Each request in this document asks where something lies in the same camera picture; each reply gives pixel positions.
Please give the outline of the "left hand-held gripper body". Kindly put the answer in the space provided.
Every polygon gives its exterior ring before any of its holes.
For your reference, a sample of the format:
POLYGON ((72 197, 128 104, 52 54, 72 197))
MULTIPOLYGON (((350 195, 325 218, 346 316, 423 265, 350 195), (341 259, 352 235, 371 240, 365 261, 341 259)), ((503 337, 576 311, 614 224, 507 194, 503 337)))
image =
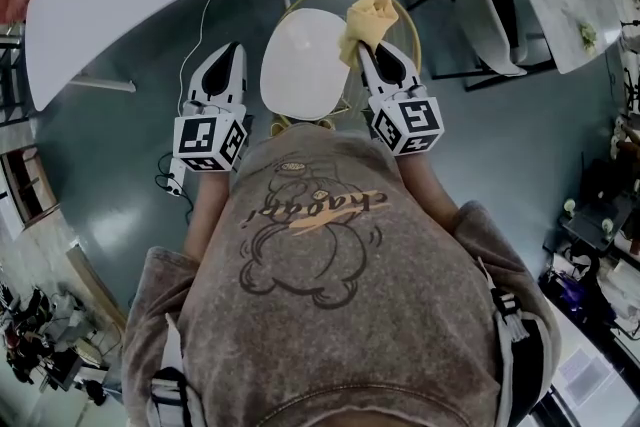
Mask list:
POLYGON ((247 138, 243 104, 208 105, 174 120, 173 157, 196 173, 230 172, 247 138))

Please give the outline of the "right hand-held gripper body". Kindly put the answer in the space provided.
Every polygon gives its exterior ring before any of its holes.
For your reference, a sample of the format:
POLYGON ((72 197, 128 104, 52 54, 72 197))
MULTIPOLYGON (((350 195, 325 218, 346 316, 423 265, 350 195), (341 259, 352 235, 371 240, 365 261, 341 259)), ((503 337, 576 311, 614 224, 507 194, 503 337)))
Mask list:
POLYGON ((428 152, 444 134, 437 99, 424 85, 369 98, 370 126, 393 156, 428 152))

